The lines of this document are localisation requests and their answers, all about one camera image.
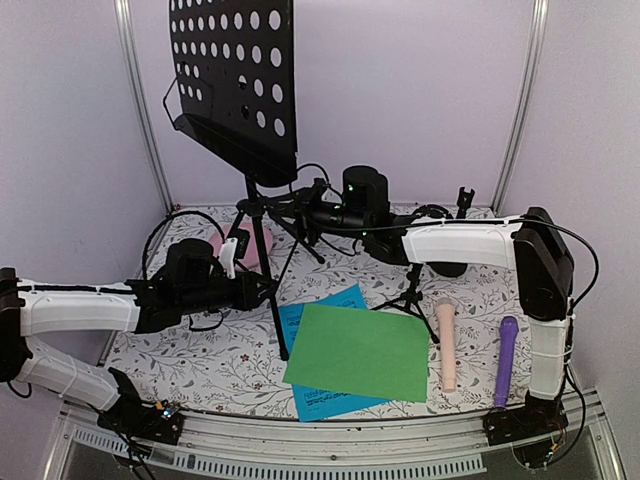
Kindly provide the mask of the blue sheet music paper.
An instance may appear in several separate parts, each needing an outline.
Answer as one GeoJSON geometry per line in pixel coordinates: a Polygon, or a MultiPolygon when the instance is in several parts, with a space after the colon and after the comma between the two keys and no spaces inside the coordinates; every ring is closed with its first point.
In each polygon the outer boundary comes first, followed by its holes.
{"type": "MultiPolygon", "coordinates": [[[[349,288],[314,301],[314,304],[366,310],[367,304],[360,287],[355,284],[349,288]]],[[[291,353],[306,303],[281,306],[280,323],[287,351],[291,353]]],[[[386,399],[364,397],[346,393],[314,389],[304,386],[292,386],[298,419],[300,422],[313,422],[345,415],[387,403],[386,399]]]]}

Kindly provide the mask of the black perforated music stand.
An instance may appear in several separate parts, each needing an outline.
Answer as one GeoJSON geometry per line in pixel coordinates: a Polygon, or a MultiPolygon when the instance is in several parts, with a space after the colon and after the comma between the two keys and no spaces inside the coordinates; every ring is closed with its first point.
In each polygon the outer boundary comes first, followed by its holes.
{"type": "Polygon", "coordinates": [[[263,218],[311,247],[293,196],[260,191],[298,178],[294,4],[171,1],[168,14],[180,99],[171,124],[243,175],[247,197],[238,217],[251,219],[259,265],[269,277],[263,218]]]}

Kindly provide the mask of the black shock mount tripod stand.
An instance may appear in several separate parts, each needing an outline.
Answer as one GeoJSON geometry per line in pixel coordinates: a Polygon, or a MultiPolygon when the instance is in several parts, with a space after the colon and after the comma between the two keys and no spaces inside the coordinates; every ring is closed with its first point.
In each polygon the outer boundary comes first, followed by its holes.
{"type": "MultiPolygon", "coordinates": [[[[429,217],[432,219],[452,219],[451,213],[443,206],[436,204],[423,205],[414,211],[419,218],[429,217]]],[[[407,279],[409,280],[409,287],[403,291],[398,297],[388,300],[378,306],[373,307],[374,311],[382,311],[394,309],[402,313],[406,313],[410,316],[419,318],[425,324],[429,333],[430,339],[438,345],[440,343],[439,337],[436,335],[433,328],[430,326],[426,315],[424,314],[420,302],[423,299],[423,293],[419,290],[419,283],[421,279],[423,263],[413,264],[411,269],[407,273],[407,279]]]]}

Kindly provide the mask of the green paper sheet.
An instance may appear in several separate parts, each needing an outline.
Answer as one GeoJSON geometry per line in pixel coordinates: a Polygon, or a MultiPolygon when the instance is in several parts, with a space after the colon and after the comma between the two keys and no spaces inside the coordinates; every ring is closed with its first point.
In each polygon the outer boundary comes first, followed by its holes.
{"type": "Polygon", "coordinates": [[[427,398],[430,335],[416,317],[304,307],[283,381],[393,401],[427,398]]]}

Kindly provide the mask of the black round-base mic stand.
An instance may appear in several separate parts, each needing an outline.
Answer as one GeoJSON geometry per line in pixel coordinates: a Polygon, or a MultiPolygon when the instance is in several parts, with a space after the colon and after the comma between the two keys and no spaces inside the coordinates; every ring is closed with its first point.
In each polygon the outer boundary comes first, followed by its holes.
{"type": "MultiPolygon", "coordinates": [[[[456,203],[456,206],[457,206],[456,219],[466,218],[467,211],[471,208],[474,195],[475,195],[474,189],[470,189],[469,191],[466,191],[464,186],[459,188],[459,193],[458,193],[457,203],[456,203]]],[[[468,267],[466,263],[452,263],[452,262],[432,262],[429,264],[429,266],[435,273],[446,278],[458,278],[466,272],[468,267]]]]}

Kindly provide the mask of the pink beige microphone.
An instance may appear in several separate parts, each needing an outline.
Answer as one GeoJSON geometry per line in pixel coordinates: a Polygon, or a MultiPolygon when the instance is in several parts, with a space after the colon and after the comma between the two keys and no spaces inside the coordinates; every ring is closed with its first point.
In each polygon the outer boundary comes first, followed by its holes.
{"type": "Polygon", "coordinates": [[[455,356],[455,305],[449,298],[441,298],[436,302],[435,314],[439,327],[441,353],[441,384],[444,393],[456,390],[456,356],[455,356]]]}

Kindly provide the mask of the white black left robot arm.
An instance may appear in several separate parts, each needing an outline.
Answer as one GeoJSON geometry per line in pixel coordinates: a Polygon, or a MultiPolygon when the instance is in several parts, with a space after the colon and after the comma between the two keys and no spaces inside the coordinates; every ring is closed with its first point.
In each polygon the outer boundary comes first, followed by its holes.
{"type": "Polygon", "coordinates": [[[271,297],[269,275],[236,268],[235,238],[219,251],[207,241],[172,244],[149,279],[107,286],[46,285],[1,271],[1,380],[42,386],[85,402],[128,434],[148,426],[145,403],[126,374],[79,361],[39,340],[64,331],[158,333],[183,317],[222,309],[249,311],[271,297]]]}

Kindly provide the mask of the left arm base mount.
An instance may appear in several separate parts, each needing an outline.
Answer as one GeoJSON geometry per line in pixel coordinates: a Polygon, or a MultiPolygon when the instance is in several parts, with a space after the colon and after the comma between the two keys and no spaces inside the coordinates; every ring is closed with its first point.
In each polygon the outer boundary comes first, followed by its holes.
{"type": "Polygon", "coordinates": [[[108,371],[117,383],[119,398],[110,409],[99,413],[97,425],[127,438],[176,446],[185,420],[181,405],[169,400],[143,401],[124,372],[115,368],[108,371]]]}

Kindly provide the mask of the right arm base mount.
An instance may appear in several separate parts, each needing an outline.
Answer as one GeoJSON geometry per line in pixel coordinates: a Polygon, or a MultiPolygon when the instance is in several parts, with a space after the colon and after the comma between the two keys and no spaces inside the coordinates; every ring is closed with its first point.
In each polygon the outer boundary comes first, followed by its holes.
{"type": "Polygon", "coordinates": [[[544,441],[515,448],[514,457],[529,470],[546,469],[559,463],[575,448],[586,423],[585,396],[580,390],[576,394],[581,404],[581,418],[577,433],[569,445],[563,443],[568,437],[569,420],[561,397],[547,401],[529,394],[522,407],[494,408],[482,418],[482,428],[489,445],[503,445],[547,435],[544,441]]]}

